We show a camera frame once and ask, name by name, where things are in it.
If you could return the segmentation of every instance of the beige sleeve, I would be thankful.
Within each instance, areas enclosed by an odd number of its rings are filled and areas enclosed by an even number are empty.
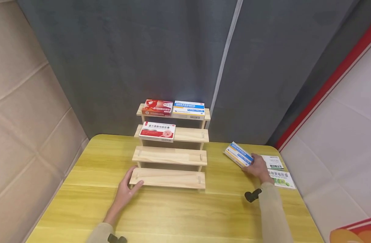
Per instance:
[[[108,243],[108,236],[113,233],[114,229],[111,225],[100,223],[94,228],[86,243]]]
[[[263,243],[292,243],[291,231],[283,210],[282,200],[275,185],[264,182],[259,194]]]

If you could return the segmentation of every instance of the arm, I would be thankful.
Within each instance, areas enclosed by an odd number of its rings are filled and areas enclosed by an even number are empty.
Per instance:
[[[262,156],[252,154],[252,165],[242,168],[244,172],[258,177],[262,192],[259,195],[264,243],[292,243],[291,231],[283,210],[282,200],[275,182],[269,176]]]
[[[107,238],[114,234],[114,226],[124,207],[130,202],[134,194],[142,187],[144,181],[139,181],[133,189],[129,189],[131,174],[137,166],[131,167],[118,185],[117,194],[111,207],[107,210],[106,217],[102,223],[93,230],[86,243],[108,243]]]

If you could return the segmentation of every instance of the hand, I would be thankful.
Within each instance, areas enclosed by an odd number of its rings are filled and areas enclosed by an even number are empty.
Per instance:
[[[252,157],[254,158],[253,163],[250,166],[242,167],[242,171],[256,176],[260,180],[261,184],[264,182],[275,184],[275,181],[269,176],[267,164],[263,157],[253,153]]]
[[[109,223],[114,226],[116,219],[118,218],[119,213],[122,209],[130,202],[132,197],[136,194],[136,192],[142,187],[144,181],[139,181],[137,184],[132,188],[129,189],[127,186],[129,184],[131,174],[133,170],[137,166],[132,166],[123,177],[122,181],[119,182],[117,194],[115,196],[114,202],[107,211],[106,217],[104,218],[104,223]]]

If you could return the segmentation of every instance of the yellow wooden table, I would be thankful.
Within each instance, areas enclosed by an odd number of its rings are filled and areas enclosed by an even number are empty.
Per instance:
[[[85,242],[112,203],[119,181],[138,140],[129,136],[97,135],[35,227],[28,243]],[[208,143],[206,190],[143,186],[116,227],[128,242],[262,242],[259,202],[244,192],[260,186],[223,154],[228,143]],[[244,145],[252,153],[279,156],[270,146]],[[323,242],[298,190],[280,189],[295,242]]]

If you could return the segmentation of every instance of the gray curtain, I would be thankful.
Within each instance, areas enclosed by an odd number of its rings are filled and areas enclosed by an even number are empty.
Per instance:
[[[89,138],[134,135],[147,98],[209,107],[237,3],[18,2]]]
[[[322,53],[268,140],[274,146],[371,25],[371,0],[360,0]]]
[[[265,144],[357,1],[244,0],[211,141]],[[146,98],[211,107],[237,0],[18,2],[89,138],[133,135]]]

